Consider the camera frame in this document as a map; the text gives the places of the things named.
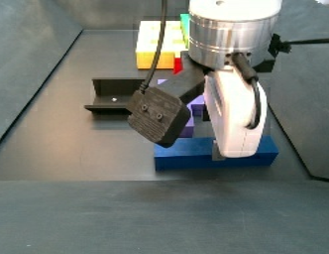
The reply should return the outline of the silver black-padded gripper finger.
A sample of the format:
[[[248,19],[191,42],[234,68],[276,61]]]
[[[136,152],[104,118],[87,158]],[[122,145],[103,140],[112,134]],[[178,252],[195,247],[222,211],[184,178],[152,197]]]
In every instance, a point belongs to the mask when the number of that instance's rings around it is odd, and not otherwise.
[[[212,161],[223,161],[226,157],[220,154],[218,141],[214,139],[212,141]]]

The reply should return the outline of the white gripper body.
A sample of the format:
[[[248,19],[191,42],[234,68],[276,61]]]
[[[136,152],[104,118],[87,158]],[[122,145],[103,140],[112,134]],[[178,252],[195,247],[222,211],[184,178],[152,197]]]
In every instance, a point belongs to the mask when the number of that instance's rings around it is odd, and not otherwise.
[[[255,110],[251,86],[231,66],[206,75],[204,101],[219,153],[226,158],[250,157],[256,151],[267,108],[260,85],[258,91],[259,122],[254,129],[247,129]]]

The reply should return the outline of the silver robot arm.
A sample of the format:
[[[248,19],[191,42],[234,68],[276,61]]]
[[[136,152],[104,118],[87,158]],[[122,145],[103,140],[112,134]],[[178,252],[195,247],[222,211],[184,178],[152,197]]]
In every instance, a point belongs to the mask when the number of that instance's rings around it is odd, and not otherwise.
[[[212,157],[255,154],[266,119],[262,64],[282,0],[190,0],[188,56],[208,70],[204,102],[215,134]]]

